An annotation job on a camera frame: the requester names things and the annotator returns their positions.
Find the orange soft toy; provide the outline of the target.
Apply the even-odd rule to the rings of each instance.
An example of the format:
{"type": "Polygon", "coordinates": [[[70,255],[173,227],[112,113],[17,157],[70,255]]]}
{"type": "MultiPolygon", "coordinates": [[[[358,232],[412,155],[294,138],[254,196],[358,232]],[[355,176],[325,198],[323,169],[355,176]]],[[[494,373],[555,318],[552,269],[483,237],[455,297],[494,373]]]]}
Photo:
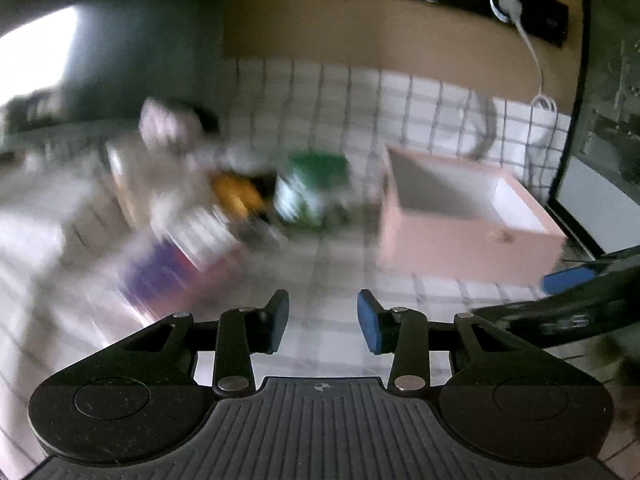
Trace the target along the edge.
{"type": "Polygon", "coordinates": [[[247,219],[265,211],[266,205],[255,185],[237,174],[217,174],[212,189],[222,209],[232,218],[247,219]]]}

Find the pink storage box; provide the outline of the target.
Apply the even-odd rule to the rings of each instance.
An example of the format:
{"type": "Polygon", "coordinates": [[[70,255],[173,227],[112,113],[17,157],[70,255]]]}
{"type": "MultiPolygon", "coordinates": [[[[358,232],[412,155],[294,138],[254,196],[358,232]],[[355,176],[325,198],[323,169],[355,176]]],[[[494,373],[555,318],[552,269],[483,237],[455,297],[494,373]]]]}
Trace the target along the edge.
{"type": "Polygon", "coordinates": [[[389,148],[378,264],[436,278],[535,286],[566,236],[509,171],[389,148]]]}

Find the purple white package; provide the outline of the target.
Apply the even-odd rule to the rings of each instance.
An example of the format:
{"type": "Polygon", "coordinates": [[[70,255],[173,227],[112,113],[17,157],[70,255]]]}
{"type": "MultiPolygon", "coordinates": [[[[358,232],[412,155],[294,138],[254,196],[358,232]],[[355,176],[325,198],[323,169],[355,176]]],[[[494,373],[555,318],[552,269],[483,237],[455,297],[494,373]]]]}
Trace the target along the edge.
{"type": "Polygon", "coordinates": [[[134,260],[120,293],[148,320],[191,311],[198,300],[229,284],[244,252],[233,222],[219,207],[194,207],[134,260]]]}

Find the green white soft item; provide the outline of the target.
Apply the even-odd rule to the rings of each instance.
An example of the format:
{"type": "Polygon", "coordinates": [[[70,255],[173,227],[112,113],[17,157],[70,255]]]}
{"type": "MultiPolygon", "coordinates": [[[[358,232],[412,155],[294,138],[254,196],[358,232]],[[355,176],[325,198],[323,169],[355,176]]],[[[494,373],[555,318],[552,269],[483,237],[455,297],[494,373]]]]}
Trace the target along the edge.
{"type": "Polygon", "coordinates": [[[273,210],[286,226],[330,230],[347,222],[351,190],[344,155],[294,152],[278,172],[273,210]]]}

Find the pink plush toy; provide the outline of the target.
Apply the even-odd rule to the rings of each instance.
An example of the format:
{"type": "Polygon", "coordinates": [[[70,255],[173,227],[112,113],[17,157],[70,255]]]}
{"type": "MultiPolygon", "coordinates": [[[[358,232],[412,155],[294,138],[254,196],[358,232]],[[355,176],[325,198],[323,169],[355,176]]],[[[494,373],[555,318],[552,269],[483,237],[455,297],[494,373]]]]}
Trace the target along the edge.
{"type": "Polygon", "coordinates": [[[183,100],[146,98],[138,129],[152,150],[190,150],[206,136],[220,133],[218,116],[209,108],[183,100]]]}

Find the black monitor screen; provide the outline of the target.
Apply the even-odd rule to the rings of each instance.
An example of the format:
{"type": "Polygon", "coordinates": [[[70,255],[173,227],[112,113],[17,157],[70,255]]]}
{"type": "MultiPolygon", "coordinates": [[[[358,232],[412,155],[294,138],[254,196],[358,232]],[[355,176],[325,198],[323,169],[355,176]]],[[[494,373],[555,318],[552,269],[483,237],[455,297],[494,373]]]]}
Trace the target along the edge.
{"type": "Polygon", "coordinates": [[[582,57],[548,209],[590,255],[639,244],[639,0],[582,0],[582,57]]]}

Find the white checkered tablecloth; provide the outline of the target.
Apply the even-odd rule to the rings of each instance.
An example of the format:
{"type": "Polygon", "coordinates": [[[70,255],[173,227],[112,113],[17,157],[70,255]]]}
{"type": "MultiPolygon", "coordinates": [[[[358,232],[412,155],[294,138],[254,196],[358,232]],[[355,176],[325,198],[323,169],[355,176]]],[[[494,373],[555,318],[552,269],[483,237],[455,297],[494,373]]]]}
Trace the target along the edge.
{"type": "MultiPolygon", "coordinates": [[[[222,136],[195,153],[188,190],[203,185],[207,169],[237,172],[271,191],[292,155],[331,153],[348,162],[340,206],[322,214],[316,200],[288,193],[285,207],[297,219],[278,226],[270,248],[251,250],[228,281],[198,298],[209,313],[262,300],[277,288],[290,293],[283,356],[260,364],[263,372],[377,373],[355,332],[354,300],[363,287],[436,314],[538,295],[537,286],[380,268],[384,155],[394,146],[484,162],[546,200],[570,128],[567,115],[386,70],[240,58],[227,73],[222,136]]],[[[92,142],[2,167],[3,478],[22,478],[42,459],[27,421],[37,385],[148,319],[132,307],[138,294],[127,281],[163,231],[176,196],[163,192],[152,219],[136,232],[92,142]]]]}

